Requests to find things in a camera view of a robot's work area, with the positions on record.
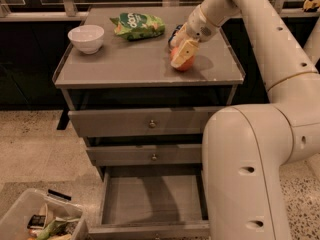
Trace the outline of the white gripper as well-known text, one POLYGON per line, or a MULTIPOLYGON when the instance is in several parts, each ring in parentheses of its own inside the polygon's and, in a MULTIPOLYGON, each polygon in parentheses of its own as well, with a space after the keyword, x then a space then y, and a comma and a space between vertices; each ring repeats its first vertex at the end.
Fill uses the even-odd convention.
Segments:
POLYGON ((172 40, 172 48, 178 51, 171 60, 171 66, 178 68, 191 57, 195 57, 199 42, 207 42, 217 34, 220 28, 221 15, 214 8, 198 5, 189 15, 185 24, 172 40))

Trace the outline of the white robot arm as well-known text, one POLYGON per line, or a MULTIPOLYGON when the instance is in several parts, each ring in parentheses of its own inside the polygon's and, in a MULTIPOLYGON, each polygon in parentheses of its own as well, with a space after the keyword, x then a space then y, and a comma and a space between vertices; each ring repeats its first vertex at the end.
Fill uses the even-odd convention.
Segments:
POLYGON ((320 152, 320 74, 268 0, 204 0, 176 32, 171 65, 241 15, 268 95, 207 122, 203 181, 212 240, 291 240, 279 169, 320 152))

